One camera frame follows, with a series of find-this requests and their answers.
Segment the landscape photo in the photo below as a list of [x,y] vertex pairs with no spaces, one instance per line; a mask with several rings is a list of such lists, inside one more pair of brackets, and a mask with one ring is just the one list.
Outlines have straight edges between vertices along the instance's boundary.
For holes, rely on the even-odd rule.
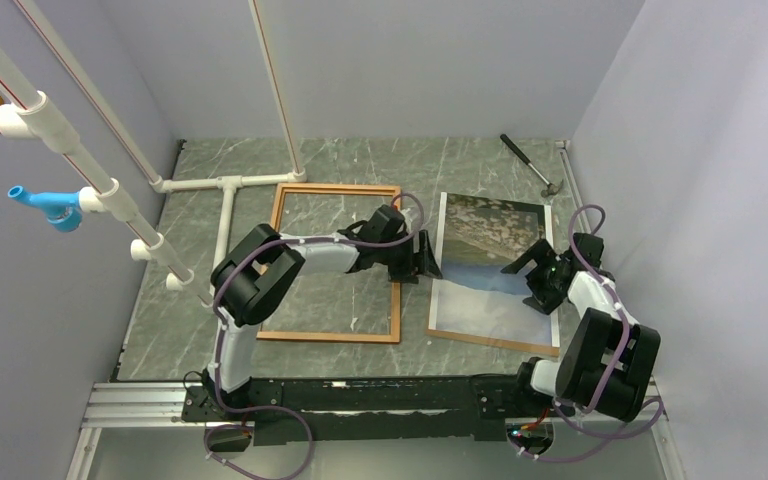
[[535,242],[554,240],[552,218],[549,205],[441,193],[434,256],[442,276],[432,282],[427,334],[557,356],[559,315],[525,305],[527,268],[502,271]]

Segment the wooden picture frame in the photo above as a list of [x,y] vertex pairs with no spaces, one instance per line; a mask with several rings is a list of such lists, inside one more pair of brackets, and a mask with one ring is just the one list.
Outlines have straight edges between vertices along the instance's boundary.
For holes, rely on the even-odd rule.
[[[293,195],[333,195],[333,196],[369,196],[382,197],[393,201],[396,208],[401,206],[398,196],[402,189],[395,185],[349,185],[327,183],[279,183],[272,208],[270,224],[278,230],[281,226],[286,197]],[[401,286],[389,283],[389,320],[386,333],[351,332],[307,332],[276,331],[261,328],[256,338],[262,341],[282,342],[323,342],[323,343],[361,343],[361,344],[398,344],[401,340]]]

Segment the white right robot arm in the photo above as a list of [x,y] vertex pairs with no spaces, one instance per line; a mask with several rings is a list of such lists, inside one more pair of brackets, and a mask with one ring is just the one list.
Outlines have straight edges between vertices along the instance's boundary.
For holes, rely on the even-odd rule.
[[661,337],[621,307],[613,275],[600,267],[603,251],[603,239],[588,233],[574,234],[563,253],[541,239],[501,270],[516,274],[532,263],[524,304],[549,314],[569,302],[580,317],[561,360],[521,364],[510,392],[524,415],[560,400],[629,422],[643,407]]

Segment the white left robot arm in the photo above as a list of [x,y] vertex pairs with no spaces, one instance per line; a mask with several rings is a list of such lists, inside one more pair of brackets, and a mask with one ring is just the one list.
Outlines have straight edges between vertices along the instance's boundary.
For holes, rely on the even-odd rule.
[[442,276],[422,223],[410,225],[393,204],[327,235],[294,236],[268,224],[254,227],[210,276],[218,326],[213,357],[202,375],[208,407],[224,420],[248,408],[257,333],[298,277],[353,274],[376,265],[386,268],[391,283]]

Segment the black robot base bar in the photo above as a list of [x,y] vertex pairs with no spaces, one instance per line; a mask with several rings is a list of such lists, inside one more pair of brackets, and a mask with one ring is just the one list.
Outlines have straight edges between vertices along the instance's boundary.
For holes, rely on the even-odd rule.
[[243,424],[256,446],[289,442],[466,437],[502,441],[507,426],[531,423],[549,406],[525,376],[254,378],[215,400],[211,380],[185,389],[186,423]]

